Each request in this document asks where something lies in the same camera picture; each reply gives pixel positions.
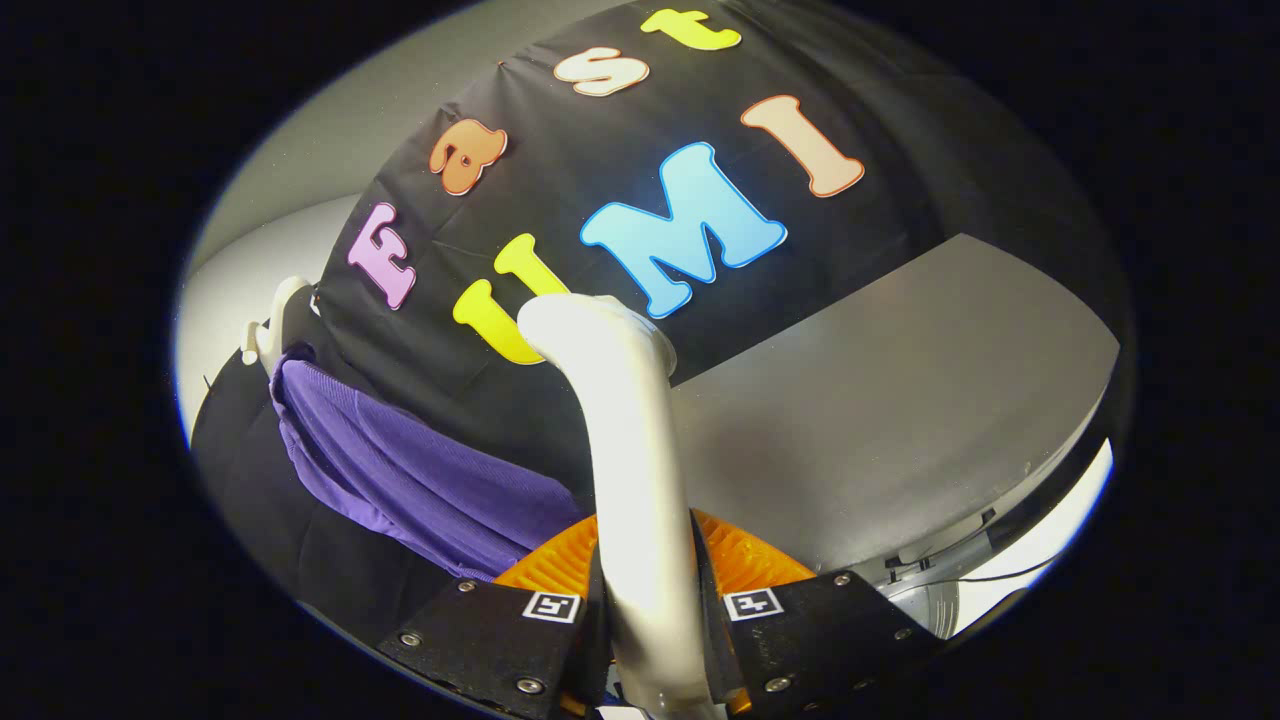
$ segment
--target orange gripper base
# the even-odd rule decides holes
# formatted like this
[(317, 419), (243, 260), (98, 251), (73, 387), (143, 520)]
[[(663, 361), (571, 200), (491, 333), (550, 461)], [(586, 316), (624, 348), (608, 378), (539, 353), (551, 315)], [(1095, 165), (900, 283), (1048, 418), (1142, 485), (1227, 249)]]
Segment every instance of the orange gripper base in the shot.
[[(812, 570), (760, 538), (694, 510), (694, 518), (707, 538), (712, 573), (721, 596), (755, 591), (815, 577)], [(556, 592), (586, 597), (591, 573), (591, 553), (599, 539), (595, 515), (580, 520), (526, 555), (494, 584), (527, 591)], [(561, 694), (561, 707), (581, 717), (586, 707), (568, 693)], [(751, 708), (746, 691), (730, 703), (733, 715)]]

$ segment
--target gray tabletop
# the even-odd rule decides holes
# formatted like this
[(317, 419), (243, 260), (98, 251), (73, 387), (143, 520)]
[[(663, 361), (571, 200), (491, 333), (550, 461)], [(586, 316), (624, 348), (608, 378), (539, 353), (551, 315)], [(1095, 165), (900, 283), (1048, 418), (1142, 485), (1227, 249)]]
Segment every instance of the gray tabletop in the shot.
[(956, 236), (673, 391), (690, 503), (822, 570), (1025, 492), (1119, 343), (1079, 299)]

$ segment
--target foam letter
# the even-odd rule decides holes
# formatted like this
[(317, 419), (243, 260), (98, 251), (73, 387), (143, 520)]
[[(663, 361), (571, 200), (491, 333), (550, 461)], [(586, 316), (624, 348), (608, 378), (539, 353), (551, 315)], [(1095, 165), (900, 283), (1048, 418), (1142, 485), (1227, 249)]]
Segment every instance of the foam letter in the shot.
[[(534, 236), (516, 236), (493, 260), (493, 269), (499, 273), (512, 273), (525, 283), (534, 295), (554, 295), (568, 292), (564, 283), (534, 252)], [(463, 325), (471, 325), (499, 355), (520, 365), (534, 365), (543, 361), (541, 355), (529, 347), (516, 320), (493, 299), (493, 286), (489, 281), (471, 283), (453, 305), (453, 319)]]
[(516, 236), (493, 260), (493, 269), (499, 273), (513, 273), (520, 282), (534, 291), (534, 295), (554, 295), (568, 292), (564, 283), (534, 252), (534, 236), (527, 232)]
[(462, 292), (453, 305), (453, 319), (471, 325), (490, 347), (517, 365), (536, 365), (543, 361), (543, 356), (534, 352), (520, 334), (516, 320), (493, 299), (489, 281), (476, 281)]
[[(392, 310), (398, 310), (404, 302), (404, 296), (413, 287), (417, 273), (413, 268), (401, 269), (392, 263), (392, 259), (403, 260), (408, 254), (404, 241), (396, 231), (383, 227), (396, 219), (396, 208), (387, 202), (374, 205), (374, 211), (365, 220), (365, 227), (356, 236), (356, 242), (347, 252), (347, 263), (360, 265), (360, 269), (369, 274), (369, 278), (383, 288), (387, 293), (387, 304)], [(378, 241), (374, 242), (374, 233)]]
[(689, 10), (677, 13), (672, 9), (658, 10), (649, 15), (649, 19), (640, 26), (644, 32), (662, 31), (677, 42), (694, 50), (723, 50), (742, 42), (742, 36), (732, 29), (712, 32), (700, 20), (707, 19), (707, 13)]
[(561, 60), (553, 74), (556, 79), (576, 83), (575, 92), (604, 97), (649, 77), (649, 65), (635, 58), (618, 58), (621, 54), (613, 47), (591, 47)]
[(774, 95), (751, 105), (742, 113), (742, 124), (762, 128), (781, 142), (809, 173), (809, 192), (818, 197), (845, 191), (863, 177), (863, 164), (836, 150), (790, 95)]
[(716, 165), (705, 142), (681, 147), (658, 169), (671, 218), (659, 218), (621, 202), (609, 202), (582, 225), (584, 245), (603, 245), (645, 295), (649, 315), (666, 318), (689, 302), (694, 291), (672, 282), (658, 263), (704, 283), (716, 281), (707, 231), (723, 247), (721, 260), (741, 268), (787, 237), (787, 228), (767, 220)]
[(444, 131), (431, 149), (428, 168), (433, 173), (443, 170), (440, 179), (449, 195), (466, 195), (480, 173), (507, 149), (507, 132), (490, 131), (476, 120), (458, 120)]

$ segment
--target white curved handle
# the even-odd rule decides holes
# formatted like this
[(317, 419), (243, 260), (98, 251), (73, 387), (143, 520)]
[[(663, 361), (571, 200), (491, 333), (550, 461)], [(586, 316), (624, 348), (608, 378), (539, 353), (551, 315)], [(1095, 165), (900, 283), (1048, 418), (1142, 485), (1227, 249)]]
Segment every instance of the white curved handle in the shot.
[(529, 345), (568, 378), (586, 419), (600, 565), (627, 700), (659, 719), (722, 716), (710, 698), (692, 525), (671, 415), (676, 354), (612, 297), (543, 295)]
[(241, 334), (242, 363), (246, 365), (261, 363), (266, 375), (271, 377), (271, 370), (275, 369), (275, 363), (283, 352), (280, 334), (284, 332), (284, 306), (293, 293), (310, 284), (306, 279), (293, 275), (275, 287), (275, 295), (271, 297), (271, 327), (266, 328), (252, 320), (244, 324), (244, 332)]

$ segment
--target black fabric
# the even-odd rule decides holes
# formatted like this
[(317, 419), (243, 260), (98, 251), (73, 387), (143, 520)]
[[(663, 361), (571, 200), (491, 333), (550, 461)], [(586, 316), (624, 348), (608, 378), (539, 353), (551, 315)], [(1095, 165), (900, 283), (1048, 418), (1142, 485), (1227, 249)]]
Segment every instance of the black fabric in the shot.
[(205, 397), (191, 450), (210, 500), (250, 556), (285, 593), (356, 639), (376, 643), (449, 582), (444, 570), (307, 492), (284, 451), (266, 374), (241, 363), (239, 351)]
[[(744, 268), (719, 268), (712, 284), (691, 283), (692, 300), (655, 320), (680, 355), (673, 383), (961, 232), (1062, 282), (1120, 340), (1120, 368), (1132, 365), (1124, 282), (1097, 220), (1050, 151), (977, 86), (822, 3), (682, 5), (705, 12), (712, 29), (742, 35), (722, 51), (641, 32), (645, 18), (664, 6), (618, 6), (476, 68), (468, 90), (426, 118), (364, 193), (317, 284), (317, 304), (343, 357), (381, 396), (463, 443), (559, 479), (590, 509), (586, 430), (568, 383), (547, 364), (508, 363), (456, 323), (452, 309), (474, 281), (488, 279), (515, 316), (532, 293), (497, 274), (493, 258), (529, 232), (571, 291), (613, 295), (644, 311), (640, 287), (604, 249), (584, 246), (579, 232), (613, 201), (667, 217), (658, 167), (696, 141), (716, 149), (726, 176), (788, 236)], [(593, 46), (644, 60), (648, 78), (588, 97), (553, 77), (559, 60)], [(778, 94), (799, 97), (801, 111), (865, 165), (858, 184), (814, 197), (782, 145), (741, 124), (746, 108)], [(509, 141), (470, 192), (452, 196), (426, 170), (426, 158), (465, 118), (506, 131)], [(347, 261), (371, 208), (383, 201), (398, 213), (392, 227), (408, 247), (402, 265), (417, 273), (397, 310)]]

